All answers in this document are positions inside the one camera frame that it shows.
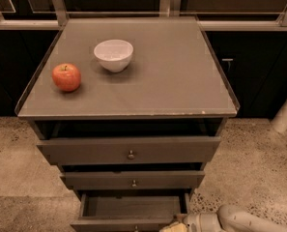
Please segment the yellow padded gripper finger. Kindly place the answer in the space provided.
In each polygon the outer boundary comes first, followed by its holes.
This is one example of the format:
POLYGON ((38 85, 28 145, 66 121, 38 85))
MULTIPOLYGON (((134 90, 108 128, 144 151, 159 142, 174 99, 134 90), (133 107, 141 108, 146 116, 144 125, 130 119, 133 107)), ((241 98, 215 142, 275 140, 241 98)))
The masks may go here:
POLYGON ((187 232, 187 227, 180 222, 173 222, 159 230, 159 232, 187 232))

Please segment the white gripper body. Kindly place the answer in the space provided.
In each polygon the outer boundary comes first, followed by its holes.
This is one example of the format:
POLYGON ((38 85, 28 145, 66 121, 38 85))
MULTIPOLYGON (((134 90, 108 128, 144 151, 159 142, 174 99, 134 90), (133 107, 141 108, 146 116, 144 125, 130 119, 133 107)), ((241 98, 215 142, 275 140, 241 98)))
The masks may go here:
POLYGON ((188 232, 221 232, 217 214, 188 214, 183 219, 188 232))

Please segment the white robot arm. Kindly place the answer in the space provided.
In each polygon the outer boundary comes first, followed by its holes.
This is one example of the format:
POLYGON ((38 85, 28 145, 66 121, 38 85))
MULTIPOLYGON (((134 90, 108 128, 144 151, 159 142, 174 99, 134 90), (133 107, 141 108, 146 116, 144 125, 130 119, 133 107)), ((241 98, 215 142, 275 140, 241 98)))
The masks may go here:
POLYGON ((252 215, 235 205, 221 205, 216 213, 187 214, 159 232, 287 232, 287 227, 252 215))

